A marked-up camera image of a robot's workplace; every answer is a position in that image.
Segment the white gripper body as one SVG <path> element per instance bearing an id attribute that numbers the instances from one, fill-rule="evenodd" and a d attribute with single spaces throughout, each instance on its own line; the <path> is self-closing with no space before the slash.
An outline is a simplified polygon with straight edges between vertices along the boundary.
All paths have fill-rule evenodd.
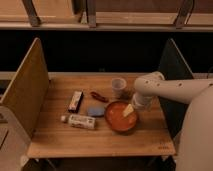
<path id="1" fill-rule="evenodd" d="M 134 109 L 144 110 L 151 105 L 152 99 L 152 96 L 143 96 L 139 93 L 135 93 L 132 97 L 132 106 Z"/>

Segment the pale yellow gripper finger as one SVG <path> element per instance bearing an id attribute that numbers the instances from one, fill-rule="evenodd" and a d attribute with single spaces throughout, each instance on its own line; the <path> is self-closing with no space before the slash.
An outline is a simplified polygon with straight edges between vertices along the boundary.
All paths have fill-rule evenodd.
<path id="1" fill-rule="evenodd" d="M 128 104 L 126 108 L 123 110 L 123 116 L 127 117 L 129 114 L 131 114 L 134 111 L 131 104 Z"/>

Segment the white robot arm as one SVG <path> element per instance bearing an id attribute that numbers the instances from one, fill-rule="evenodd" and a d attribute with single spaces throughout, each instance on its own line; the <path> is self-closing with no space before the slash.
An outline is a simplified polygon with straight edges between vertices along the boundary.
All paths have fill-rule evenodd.
<path id="1" fill-rule="evenodd" d="M 134 109 L 145 109 L 153 96 L 187 104 L 176 171 L 213 171 L 213 78 L 166 80 L 159 72 L 134 81 Z"/>

